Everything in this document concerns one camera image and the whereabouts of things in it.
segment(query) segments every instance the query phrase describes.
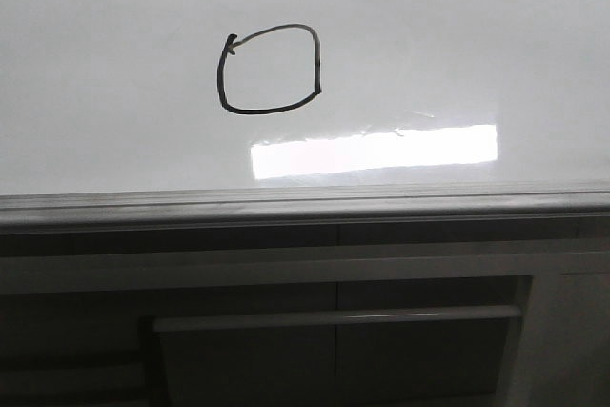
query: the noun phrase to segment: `black marker drawing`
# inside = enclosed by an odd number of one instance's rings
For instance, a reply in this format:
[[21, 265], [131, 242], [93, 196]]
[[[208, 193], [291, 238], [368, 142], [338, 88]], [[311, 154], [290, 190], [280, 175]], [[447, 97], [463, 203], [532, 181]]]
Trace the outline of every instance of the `black marker drawing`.
[[[224, 71], [227, 56], [229, 54], [235, 55], [235, 48], [244, 45], [253, 38], [273, 31], [280, 31], [282, 29], [303, 29], [312, 35], [312, 38], [314, 39], [314, 91], [304, 99], [301, 99], [298, 102], [295, 102], [294, 104], [284, 105], [282, 107], [275, 107], [272, 109], [239, 109], [238, 107], [234, 107], [227, 101], [227, 94], [225, 93]], [[298, 109], [299, 107], [304, 106], [308, 102], [314, 100], [315, 97], [322, 92], [322, 88], [320, 86], [320, 40], [317, 37], [317, 33], [314, 31], [313, 28], [304, 24], [284, 24], [282, 26], [275, 26], [274, 28], [269, 28], [264, 31], [253, 33], [237, 42], [235, 42], [236, 38], [237, 35], [234, 33], [227, 37], [227, 43], [225, 43], [225, 47], [222, 49], [222, 54], [220, 54], [220, 61], [218, 62], [216, 82], [218, 86], [218, 96], [220, 97], [220, 105], [222, 105], [224, 109], [237, 114], [270, 114], [278, 112], [287, 112], [288, 110]]]

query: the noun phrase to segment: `white whiteboard surface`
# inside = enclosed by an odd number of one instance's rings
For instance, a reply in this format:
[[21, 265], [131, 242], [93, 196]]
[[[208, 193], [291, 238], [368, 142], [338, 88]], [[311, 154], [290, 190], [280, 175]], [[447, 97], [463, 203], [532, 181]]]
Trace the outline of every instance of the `white whiteboard surface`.
[[[322, 93], [224, 110], [305, 24]], [[312, 37], [227, 96], [312, 91]], [[608, 0], [0, 0], [0, 194], [610, 191]]]

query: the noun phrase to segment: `hand-drawn circle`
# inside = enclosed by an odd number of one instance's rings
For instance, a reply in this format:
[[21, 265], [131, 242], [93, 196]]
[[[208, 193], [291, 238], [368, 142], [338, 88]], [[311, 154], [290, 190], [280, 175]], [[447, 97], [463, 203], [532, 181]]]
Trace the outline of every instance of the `hand-drawn circle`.
[[[281, 107], [274, 107], [272, 109], [240, 109], [238, 107], [234, 107], [227, 101], [227, 94], [225, 93], [225, 62], [227, 60], [227, 56], [229, 54], [235, 55], [234, 49], [245, 44], [246, 42], [252, 40], [253, 38], [259, 37], [266, 33], [270, 33], [273, 31], [279, 31], [282, 29], [303, 29], [312, 35], [314, 39], [314, 91], [309, 94], [304, 99], [295, 102], [294, 104], [284, 105]], [[281, 26], [275, 26], [274, 28], [265, 29], [264, 31], [259, 31], [253, 34], [248, 35], [235, 42], [237, 35], [232, 33], [227, 37], [227, 42], [225, 43], [224, 48], [222, 49], [222, 53], [220, 54], [220, 60], [218, 62], [218, 72], [216, 75], [216, 83], [218, 86], [218, 96], [220, 97], [220, 105], [225, 110], [228, 110], [232, 113], [237, 114], [270, 114], [270, 113], [279, 113], [279, 112], [287, 112], [288, 110], [298, 109], [299, 107], [304, 106], [308, 102], [311, 102], [315, 99], [315, 97], [322, 92], [322, 88], [320, 86], [320, 40], [317, 37], [317, 32], [315, 32], [314, 28], [306, 26], [304, 24], [284, 24]]]

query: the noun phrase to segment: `whiteboard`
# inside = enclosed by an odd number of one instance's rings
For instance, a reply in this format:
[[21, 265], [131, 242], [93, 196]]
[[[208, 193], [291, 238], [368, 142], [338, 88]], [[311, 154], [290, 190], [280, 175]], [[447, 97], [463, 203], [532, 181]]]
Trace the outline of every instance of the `whiteboard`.
[[608, 0], [0, 9], [0, 194], [610, 190]]

